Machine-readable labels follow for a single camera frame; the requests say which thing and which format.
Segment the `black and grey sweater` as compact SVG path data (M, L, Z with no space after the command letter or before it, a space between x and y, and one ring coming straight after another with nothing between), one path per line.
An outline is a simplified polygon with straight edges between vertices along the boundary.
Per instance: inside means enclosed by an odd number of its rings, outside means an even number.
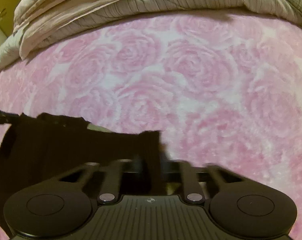
M0 227L11 236L4 215L5 202L14 193L84 163L108 163L140 157L157 179L166 159L160 131L138 134L94 131L83 118L42 113L21 115L0 145Z

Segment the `pink rose blanket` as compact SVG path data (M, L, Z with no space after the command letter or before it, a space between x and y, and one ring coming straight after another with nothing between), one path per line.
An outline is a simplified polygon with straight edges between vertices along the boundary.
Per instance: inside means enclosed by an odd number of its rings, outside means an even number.
M0 109L160 130L167 153L288 194L302 239L302 28L239 10L142 15L0 73Z

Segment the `white striped pillow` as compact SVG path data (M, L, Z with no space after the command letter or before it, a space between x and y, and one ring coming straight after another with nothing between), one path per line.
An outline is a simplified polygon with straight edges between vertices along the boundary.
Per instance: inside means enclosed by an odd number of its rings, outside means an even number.
M32 51L48 47L69 36L131 15L175 10L236 7L244 7L258 14L274 15L302 26L302 0L119 0L61 27ZM13 33L0 46L0 72L17 59L21 59L19 45L22 35L22 30L14 30L13 19Z

